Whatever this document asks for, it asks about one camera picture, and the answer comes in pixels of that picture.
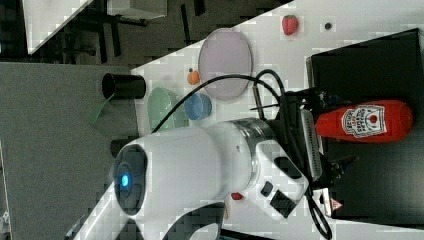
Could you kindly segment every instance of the blue cup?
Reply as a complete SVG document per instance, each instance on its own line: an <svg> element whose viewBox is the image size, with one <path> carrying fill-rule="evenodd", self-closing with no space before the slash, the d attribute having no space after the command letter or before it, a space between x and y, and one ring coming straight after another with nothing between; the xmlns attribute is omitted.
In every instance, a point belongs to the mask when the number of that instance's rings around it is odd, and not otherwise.
<svg viewBox="0 0 424 240"><path fill-rule="evenodd" d="M195 93L184 102L185 113L190 120L201 120L209 116L212 103L203 93Z"/></svg>

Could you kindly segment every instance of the orange ball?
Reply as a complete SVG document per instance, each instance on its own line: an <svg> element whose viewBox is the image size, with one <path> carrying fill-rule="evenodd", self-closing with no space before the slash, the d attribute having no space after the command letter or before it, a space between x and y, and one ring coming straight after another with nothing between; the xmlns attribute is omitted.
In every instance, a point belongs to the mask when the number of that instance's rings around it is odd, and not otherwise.
<svg viewBox="0 0 424 240"><path fill-rule="evenodd" d="M190 85L196 85L200 82L200 76L198 71L191 71L187 76L187 81Z"/></svg>

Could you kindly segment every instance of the black cable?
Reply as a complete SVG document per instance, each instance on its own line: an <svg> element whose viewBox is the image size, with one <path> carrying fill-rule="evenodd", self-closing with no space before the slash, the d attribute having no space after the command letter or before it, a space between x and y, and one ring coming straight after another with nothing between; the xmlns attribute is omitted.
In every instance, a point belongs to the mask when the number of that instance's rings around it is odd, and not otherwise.
<svg viewBox="0 0 424 240"><path fill-rule="evenodd" d="M258 110L259 119L266 121L264 109L262 107L261 97L259 95L259 90L257 85L253 85L253 96L255 97L256 109Z"/></svg>
<svg viewBox="0 0 424 240"><path fill-rule="evenodd" d="M274 91L273 88L271 88L270 85L268 85L267 83L265 83L264 81L260 80L260 78L265 75L265 74L271 74L275 80L278 83L278 86L280 88L281 91L281 96L278 96L277 93ZM216 82L216 81L220 81L220 80L224 80L224 79L228 79L228 78L241 78L241 79L245 79L245 80L249 80L254 82L255 84L261 84L263 85L266 89L268 89L272 95L275 97L275 99L277 100L277 102L279 102L280 104L280 109L282 110L282 116L284 118L284 132L288 133L288 137L290 138L290 142L293 144L292 146L294 147L295 150L295 155L296 157L299 159L299 161L303 164L305 163L305 160L302 161L303 155L300 151L300 148L298 146L298 143L296 141L296 138L293 135L292 130L290 129L289 126L289 118L288 118L288 108L287 108L287 100L286 100L286 95L285 95L285 89L284 89L284 85L283 82L281 81L280 77L277 75L277 73L275 73L273 70L270 69L265 69L263 71L261 71L256 78L251 77L251 76L246 76L246 75L239 75L239 74L231 74L231 75L225 75L225 76L219 76L216 78L213 78L207 82L204 82L203 84L201 84L200 86L196 87L195 89L193 89L190 93L188 93L183 99L181 99L172 109L171 111L168 112L168 114L160 121L160 123L155 127L155 129L153 129L152 133L157 132L160 127L168 120L168 118L178 109L178 107L180 107L189 97L191 97L194 93L196 93L197 91L199 91L200 89L202 89L203 87ZM308 205L309 205L309 211L311 212L311 216L312 216L312 220L315 223L315 226L317 227L318 231L321 233L321 235L327 239L330 240L333 237L333 234L331 232L331 228L328 225L327 220L325 219L324 215L322 214L321 210L319 209L318 205L315 203L313 197L313 191L311 188L311 185L308 186L308 189L305 192L305 196L306 199L308 200ZM318 222L318 219L316 217L316 213L318 213L319 218L321 219L322 223L324 224L324 228L325 231L321 228L320 223Z"/></svg>
<svg viewBox="0 0 424 240"><path fill-rule="evenodd" d="M193 89L190 93L188 93L183 99L181 99L172 109L171 111L168 112L168 114L166 114L166 116L160 121L160 123L155 127L155 129L153 129L152 133L157 132L160 127L162 127L162 125L168 120L168 118L189 98L191 97L193 94L195 94L197 91L199 91L200 89L204 88L205 86L214 83L216 81L220 81L220 80L224 80L224 79L228 79L228 78L241 78L241 79L245 79L245 80L249 80L258 84L263 85L266 89L268 89L271 94L275 97L275 99L277 101L279 101L279 96L278 94L274 91L274 89L268 85L266 82L258 79L258 78L254 78L251 76L246 76L246 75L239 75L239 74L230 74L230 75L225 75L225 76L219 76L216 78L212 78L211 80L202 83L200 86L196 87L195 89Z"/></svg>
<svg viewBox="0 0 424 240"><path fill-rule="evenodd" d="M292 144L294 151L295 151L295 155L296 158L299 160L299 162L304 165L304 163L306 163L306 159L304 159L301 151L300 151L300 147L298 145L298 142L296 141L296 138L293 135L293 131L290 128L289 125L289 115L288 115L288 108L287 108L287 100L286 100L286 92L284 89L284 85L283 82L281 81L280 77L272 70L270 69L265 69L262 72L260 72L256 78L261 78L263 75L265 74L271 74L275 80L278 83L278 86L280 88L281 91L281 96L280 96L280 109L282 110L283 115L280 117L284 118L284 123L285 123L285 128L287 130L288 133L288 137L289 137L289 142ZM325 219L324 215L322 214L321 210L319 209L318 205L315 203L314 199L313 199L313 191L311 188L311 185L308 186L308 189L305 192L305 196L306 199L308 200L308 205L309 205L309 211L311 212L311 216L312 216L312 220L315 223L316 228L318 229L318 231L321 233L321 235L325 238L325 239L332 239L333 238L333 233L331 232L331 228L328 225L327 220ZM321 228L321 224L318 222L317 216L316 214L318 214L319 218L321 219L322 224L324 225L325 231Z"/></svg>

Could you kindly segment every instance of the round plate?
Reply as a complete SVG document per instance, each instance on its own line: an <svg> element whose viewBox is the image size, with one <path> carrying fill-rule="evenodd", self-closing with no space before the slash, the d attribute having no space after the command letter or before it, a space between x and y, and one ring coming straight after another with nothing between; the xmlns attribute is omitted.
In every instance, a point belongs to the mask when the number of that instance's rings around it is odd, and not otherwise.
<svg viewBox="0 0 424 240"><path fill-rule="evenodd" d="M249 75L252 72L252 55L244 36L229 28L212 32L205 40L199 55L199 74L202 83L227 74ZM231 100L240 96L249 81L229 78L205 87L210 96Z"/></svg>

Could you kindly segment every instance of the ketchup label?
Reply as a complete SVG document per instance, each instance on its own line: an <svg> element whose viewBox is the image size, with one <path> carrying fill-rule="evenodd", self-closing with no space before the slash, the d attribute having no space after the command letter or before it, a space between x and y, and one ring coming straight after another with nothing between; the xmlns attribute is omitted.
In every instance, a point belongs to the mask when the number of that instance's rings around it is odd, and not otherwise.
<svg viewBox="0 0 424 240"><path fill-rule="evenodd" d="M387 132L384 107L359 105L348 109L342 117L343 130L356 138L369 137Z"/></svg>

